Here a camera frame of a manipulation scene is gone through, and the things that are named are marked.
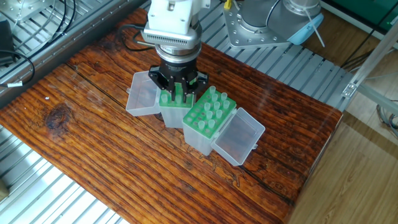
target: white plastic box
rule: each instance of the white plastic box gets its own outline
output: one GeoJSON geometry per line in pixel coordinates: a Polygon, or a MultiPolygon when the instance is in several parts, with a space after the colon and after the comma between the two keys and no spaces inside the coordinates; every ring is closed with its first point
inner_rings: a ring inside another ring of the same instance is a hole
{"type": "Polygon", "coordinates": [[[211,103],[211,108],[207,111],[214,111],[215,102],[211,101],[208,95],[220,96],[221,93],[215,92],[215,88],[214,92],[210,93],[210,88],[183,119],[185,142],[206,156],[214,149],[233,166],[242,165],[251,150],[257,148],[257,142],[266,129],[244,109],[235,109],[236,104],[229,98],[227,100],[232,102],[230,110],[226,110],[225,117],[219,120],[219,125],[211,129],[211,118],[205,118],[201,108],[205,103],[211,103]],[[198,121],[204,121],[204,128],[200,129],[198,121]]]}

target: wooden floor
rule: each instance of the wooden floor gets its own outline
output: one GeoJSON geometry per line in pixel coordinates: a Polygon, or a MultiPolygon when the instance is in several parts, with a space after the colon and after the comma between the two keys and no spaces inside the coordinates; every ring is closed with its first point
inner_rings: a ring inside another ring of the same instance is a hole
{"type": "MultiPolygon", "coordinates": [[[[341,65],[367,36],[366,33],[324,12],[320,33],[323,49],[313,36],[305,46],[341,65]]],[[[371,38],[358,55],[371,50],[371,38]]],[[[371,76],[398,72],[398,51],[384,57],[371,76]]],[[[398,75],[366,84],[398,100],[398,75]]],[[[290,220],[294,223],[397,223],[398,139],[382,125],[376,104],[358,93],[300,196],[290,220]]]]}

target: metal plate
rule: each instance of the metal plate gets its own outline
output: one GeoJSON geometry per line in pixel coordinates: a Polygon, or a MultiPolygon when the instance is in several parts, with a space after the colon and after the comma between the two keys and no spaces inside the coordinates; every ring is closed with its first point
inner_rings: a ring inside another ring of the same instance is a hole
{"type": "Polygon", "coordinates": [[[54,2],[54,0],[2,0],[0,1],[0,12],[14,23],[16,21],[24,22],[54,2]]]}

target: clear plastic box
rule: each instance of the clear plastic box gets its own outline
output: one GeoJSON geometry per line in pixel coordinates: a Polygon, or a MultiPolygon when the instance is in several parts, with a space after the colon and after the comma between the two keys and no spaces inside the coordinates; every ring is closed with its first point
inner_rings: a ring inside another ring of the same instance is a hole
{"type": "Polygon", "coordinates": [[[161,90],[149,78],[148,71],[135,73],[132,78],[126,111],[133,116],[160,113],[160,92],[161,90]]]}
{"type": "Polygon", "coordinates": [[[187,95],[187,101],[183,103],[181,84],[178,84],[180,83],[176,83],[176,100],[172,101],[171,94],[160,90],[149,78],[148,71],[135,73],[126,111],[133,116],[162,113],[166,128],[182,128],[182,119],[195,104],[196,95],[187,95]]]}
{"type": "Polygon", "coordinates": [[[206,156],[214,149],[233,166],[242,165],[251,150],[257,147],[265,127],[244,109],[235,107],[235,101],[226,97],[226,93],[221,94],[210,87],[183,119],[185,142],[206,156]],[[226,101],[229,106],[223,108],[226,101]],[[214,112],[220,108],[223,111],[220,117],[204,114],[204,111],[214,112]]]}

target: wire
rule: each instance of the wire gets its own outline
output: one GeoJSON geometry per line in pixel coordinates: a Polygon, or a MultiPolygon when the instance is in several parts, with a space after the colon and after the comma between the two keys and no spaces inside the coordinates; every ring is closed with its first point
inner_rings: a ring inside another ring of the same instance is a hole
{"type": "Polygon", "coordinates": [[[35,65],[33,64],[33,62],[26,57],[23,54],[20,54],[18,52],[13,52],[10,50],[0,50],[0,52],[2,53],[7,53],[7,54],[13,54],[13,55],[18,55],[22,58],[24,58],[25,60],[27,60],[30,63],[30,66],[32,67],[32,75],[30,76],[30,78],[22,83],[8,83],[8,84],[0,84],[0,87],[6,87],[6,88],[10,88],[10,87],[15,87],[15,86],[22,86],[22,85],[26,85],[26,83],[29,83],[30,81],[32,81],[33,77],[35,76],[35,65]]]}
{"type": "MultiPolygon", "coordinates": [[[[389,51],[386,53],[386,55],[390,54],[391,52],[393,52],[393,51],[395,51],[395,50],[396,50],[395,48],[392,48],[391,50],[389,50],[389,51]]],[[[362,58],[361,60],[359,60],[359,61],[357,61],[357,62],[355,62],[355,63],[352,63],[353,65],[348,65],[346,68],[348,68],[348,67],[353,67],[353,66],[355,66],[355,65],[359,65],[359,64],[363,63],[365,60],[366,60],[366,58],[362,58]]],[[[361,67],[362,67],[362,65],[357,66],[357,67],[351,69],[349,72],[356,71],[356,70],[360,69],[361,67]]]]}
{"type": "Polygon", "coordinates": [[[25,0],[22,1],[22,6],[21,6],[21,9],[19,10],[18,18],[17,18],[17,20],[15,21],[14,26],[12,27],[11,33],[14,33],[15,26],[17,26],[17,23],[18,23],[18,21],[19,21],[19,18],[21,18],[22,10],[23,10],[23,8],[24,8],[24,4],[25,4],[25,0]]]}
{"type": "MultiPolygon", "coordinates": [[[[119,29],[118,29],[118,34],[117,34],[117,38],[120,40],[120,42],[123,44],[123,46],[125,47],[125,48],[127,48],[128,50],[131,50],[131,51],[133,51],[133,52],[143,52],[143,51],[145,51],[145,50],[150,50],[150,49],[153,49],[153,47],[147,47],[147,48],[143,48],[143,49],[132,49],[132,48],[130,48],[130,47],[128,47],[127,45],[126,45],[126,43],[123,41],[123,30],[125,30],[125,29],[129,29],[129,28],[133,28],[133,29],[137,29],[137,30],[143,30],[144,29],[144,24],[126,24],[126,25],[123,25],[123,26],[121,26],[119,29]]],[[[137,40],[136,40],[136,37],[140,34],[141,32],[137,32],[136,34],[134,34],[134,36],[132,37],[132,40],[135,42],[135,43],[137,43],[137,44],[140,44],[137,40]]]]}
{"type": "Polygon", "coordinates": [[[380,105],[376,106],[377,115],[379,116],[380,122],[387,125],[387,127],[391,128],[393,134],[395,134],[396,138],[398,138],[398,125],[394,124],[394,119],[397,118],[396,115],[392,114],[388,117],[384,108],[380,105]]]}
{"type": "Polygon", "coordinates": [[[280,2],[280,0],[276,0],[276,2],[274,3],[274,5],[271,7],[271,9],[268,12],[268,16],[267,16],[267,20],[266,20],[266,26],[268,26],[268,22],[269,22],[269,18],[271,17],[272,12],[275,9],[275,6],[280,2]]]}
{"type": "Polygon", "coordinates": [[[236,0],[232,0],[232,1],[234,2],[234,5],[235,5],[236,9],[237,9],[238,11],[241,10],[241,8],[238,6],[236,0]]]}
{"type": "MultiPolygon", "coordinates": [[[[391,9],[383,16],[383,18],[381,18],[381,20],[379,21],[379,23],[377,23],[376,27],[379,27],[381,25],[381,23],[387,18],[387,16],[398,6],[398,1],[391,7],[391,9]]],[[[374,33],[375,29],[372,29],[372,31],[368,34],[368,36],[361,42],[361,44],[356,48],[356,50],[346,59],[346,61],[343,63],[343,65],[341,67],[345,67],[346,64],[348,63],[348,61],[351,60],[352,57],[354,57],[354,55],[356,55],[356,53],[358,53],[358,51],[360,50],[360,48],[366,43],[366,41],[369,40],[369,38],[371,38],[372,34],[374,33]]]]}
{"type": "Polygon", "coordinates": [[[75,18],[75,13],[76,13],[76,0],[73,0],[73,12],[72,12],[72,16],[71,16],[71,18],[70,18],[70,21],[69,21],[67,27],[65,28],[65,30],[63,30],[63,33],[66,33],[66,32],[68,31],[70,25],[71,25],[72,22],[73,22],[73,19],[75,18]]]}
{"type": "Polygon", "coordinates": [[[59,31],[62,28],[62,25],[65,23],[65,19],[67,17],[67,0],[63,0],[63,16],[62,16],[62,20],[60,22],[60,25],[57,27],[57,30],[54,32],[54,35],[52,36],[52,38],[50,39],[50,41],[48,41],[47,43],[51,43],[54,41],[54,37],[57,33],[59,33],[59,31]]]}
{"type": "MultiPolygon", "coordinates": [[[[50,13],[50,15],[49,15],[49,17],[47,18],[47,20],[44,22],[44,24],[42,25],[42,26],[40,26],[40,28],[39,29],[37,29],[37,31],[35,31],[33,34],[32,34],[32,36],[36,36],[36,34],[38,34],[45,26],[47,26],[47,24],[50,22],[50,20],[51,20],[51,17],[53,16],[53,14],[54,14],[54,10],[55,10],[55,1],[56,0],[54,0],[54,2],[53,2],[53,4],[52,4],[52,10],[51,10],[51,13],[50,13]]],[[[28,39],[26,39],[25,41],[23,41],[22,43],[20,43],[17,47],[15,47],[14,48],[14,50],[18,50],[20,47],[22,47],[24,44],[26,44],[26,42],[28,42],[28,41],[30,41],[30,39],[28,38],[28,39]]]]}
{"type": "Polygon", "coordinates": [[[311,16],[310,16],[310,14],[309,14],[308,11],[307,11],[307,8],[304,8],[304,12],[306,13],[306,15],[308,16],[308,18],[310,19],[311,25],[312,25],[312,27],[313,27],[315,33],[317,34],[317,37],[318,37],[319,41],[320,41],[321,44],[322,44],[322,47],[325,47],[325,43],[323,42],[322,37],[321,37],[321,35],[319,34],[317,27],[316,27],[315,24],[313,23],[313,21],[312,21],[312,19],[311,19],[311,16]]]}

